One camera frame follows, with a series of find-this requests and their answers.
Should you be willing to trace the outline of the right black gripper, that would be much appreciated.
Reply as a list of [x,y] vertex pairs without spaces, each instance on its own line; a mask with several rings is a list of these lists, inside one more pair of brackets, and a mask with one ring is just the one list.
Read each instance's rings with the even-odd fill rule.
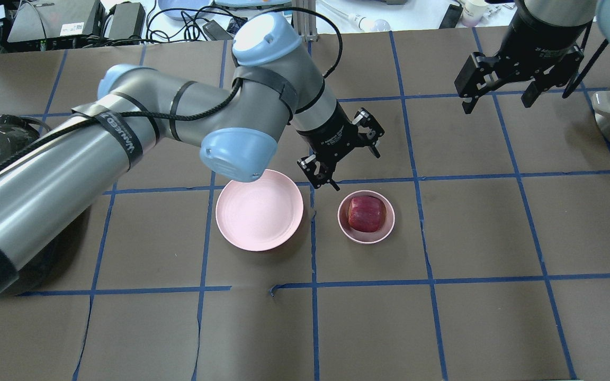
[[454,85],[465,114],[474,111],[481,97],[505,84],[534,79],[521,97],[525,108],[552,87],[572,85],[585,58],[577,44],[585,29],[586,24],[557,26],[532,14],[515,14],[498,54],[488,57],[475,51],[458,73]]

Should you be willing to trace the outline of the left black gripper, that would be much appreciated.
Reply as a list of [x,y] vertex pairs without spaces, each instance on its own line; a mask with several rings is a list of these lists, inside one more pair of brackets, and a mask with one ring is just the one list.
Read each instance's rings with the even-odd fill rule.
[[311,147],[314,155],[301,157],[297,164],[307,177],[312,187],[322,188],[329,184],[335,191],[340,187],[334,181],[337,162],[340,162],[354,149],[367,148],[377,159],[382,156],[378,150],[378,142],[385,135],[384,128],[370,111],[359,108],[352,122],[349,120],[340,104],[336,104],[331,112],[326,112],[328,118],[321,123],[315,123],[312,130],[302,130],[302,123],[296,122],[296,132]]

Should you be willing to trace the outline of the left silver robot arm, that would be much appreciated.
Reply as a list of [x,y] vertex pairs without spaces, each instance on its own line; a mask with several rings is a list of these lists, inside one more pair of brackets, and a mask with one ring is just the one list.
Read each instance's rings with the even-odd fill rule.
[[354,149],[380,157],[385,131],[364,108],[352,119],[295,29],[277,12],[235,35],[231,90],[121,63],[100,80],[97,100],[0,163],[0,294],[20,270],[131,170],[162,138],[200,148],[211,171],[252,183],[292,125],[311,147],[298,166],[315,188],[331,184]]

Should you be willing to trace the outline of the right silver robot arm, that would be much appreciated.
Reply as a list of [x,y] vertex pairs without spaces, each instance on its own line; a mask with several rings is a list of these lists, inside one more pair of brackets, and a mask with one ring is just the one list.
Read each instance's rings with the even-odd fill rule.
[[527,108],[554,87],[568,97],[607,47],[610,1],[517,1],[498,51],[471,53],[455,89],[466,114],[507,84],[528,84],[521,97]]

